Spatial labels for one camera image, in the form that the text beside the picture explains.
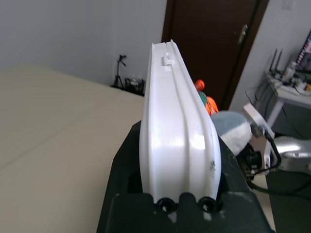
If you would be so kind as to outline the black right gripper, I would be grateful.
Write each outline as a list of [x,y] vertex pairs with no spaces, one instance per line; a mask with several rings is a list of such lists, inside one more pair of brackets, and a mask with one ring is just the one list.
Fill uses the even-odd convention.
[[255,151],[250,144],[239,153],[239,166],[244,176],[249,179],[254,179],[254,174],[262,167],[262,156],[260,151]]

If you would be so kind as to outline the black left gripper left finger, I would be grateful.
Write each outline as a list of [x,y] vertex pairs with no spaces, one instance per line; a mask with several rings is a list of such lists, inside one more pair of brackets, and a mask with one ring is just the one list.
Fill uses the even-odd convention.
[[139,168],[140,125],[139,121],[132,126],[113,159],[97,227],[98,233],[106,230],[112,199],[117,194],[142,192]]

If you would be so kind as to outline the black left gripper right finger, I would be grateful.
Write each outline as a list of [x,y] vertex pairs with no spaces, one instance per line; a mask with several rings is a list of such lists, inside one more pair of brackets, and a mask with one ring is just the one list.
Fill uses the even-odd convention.
[[222,174],[218,199],[221,233],[273,233],[258,198],[246,184],[235,155],[220,139]]

